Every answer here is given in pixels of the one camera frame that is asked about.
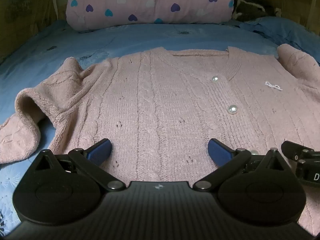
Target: pink pillow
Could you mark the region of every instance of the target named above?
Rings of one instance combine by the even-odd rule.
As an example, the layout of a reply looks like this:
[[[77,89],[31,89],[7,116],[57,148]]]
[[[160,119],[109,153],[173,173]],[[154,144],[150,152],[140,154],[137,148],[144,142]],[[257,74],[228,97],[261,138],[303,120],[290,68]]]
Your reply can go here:
[[[68,0],[67,21],[77,31],[139,23],[220,23],[233,0]]]

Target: white brooch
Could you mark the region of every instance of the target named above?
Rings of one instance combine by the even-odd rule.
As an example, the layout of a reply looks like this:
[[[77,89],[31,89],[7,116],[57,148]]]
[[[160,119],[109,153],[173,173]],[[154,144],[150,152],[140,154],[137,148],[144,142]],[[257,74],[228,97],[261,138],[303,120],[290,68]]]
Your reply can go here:
[[[268,81],[265,82],[265,85],[267,85],[268,87],[275,88],[275,89],[282,91],[282,88],[279,85],[271,85],[270,82],[268,82]]]

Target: knit sweater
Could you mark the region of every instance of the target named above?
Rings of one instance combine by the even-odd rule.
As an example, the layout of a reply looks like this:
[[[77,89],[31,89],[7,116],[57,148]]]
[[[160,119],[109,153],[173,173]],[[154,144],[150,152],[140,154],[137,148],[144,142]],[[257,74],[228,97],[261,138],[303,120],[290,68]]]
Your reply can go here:
[[[83,70],[67,58],[57,72],[22,90],[0,127],[0,163],[22,160],[39,143],[37,122],[56,128],[49,149],[66,154],[102,138],[113,144],[102,168],[132,180],[195,181],[217,167],[207,152],[217,138],[266,154],[284,140],[320,149],[320,68],[285,44],[274,56],[157,48],[106,59]],[[236,106],[236,113],[228,111]],[[320,231],[320,191],[305,187],[300,224]]]

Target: bed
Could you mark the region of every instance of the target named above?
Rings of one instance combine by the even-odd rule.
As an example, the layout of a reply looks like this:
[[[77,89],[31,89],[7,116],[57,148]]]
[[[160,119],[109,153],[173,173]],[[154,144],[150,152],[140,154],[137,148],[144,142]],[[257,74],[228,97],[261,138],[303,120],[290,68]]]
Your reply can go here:
[[[156,47],[168,50],[216,49],[228,46],[277,57],[275,39],[254,28],[225,24],[123,25],[79,33],[66,21],[56,21],[10,55],[0,68],[0,123],[14,113],[19,91],[34,87],[53,74],[67,57],[75,57],[83,69],[108,57],[120,57]],[[48,119],[39,123],[41,141],[37,151],[21,162],[0,164],[0,236],[8,234],[20,220],[12,205],[12,194],[37,153],[47,148],[55,129]]]

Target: sweater sleeve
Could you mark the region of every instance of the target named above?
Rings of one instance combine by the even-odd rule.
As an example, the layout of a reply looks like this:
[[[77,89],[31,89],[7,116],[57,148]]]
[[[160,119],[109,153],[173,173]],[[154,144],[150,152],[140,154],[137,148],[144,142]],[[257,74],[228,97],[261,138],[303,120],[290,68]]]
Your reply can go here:
[[[289,44],[280,45],[277,52],[279,62],[291,75],[312,87],[320,87],[320,67],[312,56]]]
[[[57,117],[70,108],[77,100],[71,98],[82,90],[84,72],[90,73],[90,69],[83,71],[74,58],[67,58],[49,78],[17,94],[15,114],[0,126],[0,163],[26,159],[37,149],[41,119],[49,117],[57,128]]]

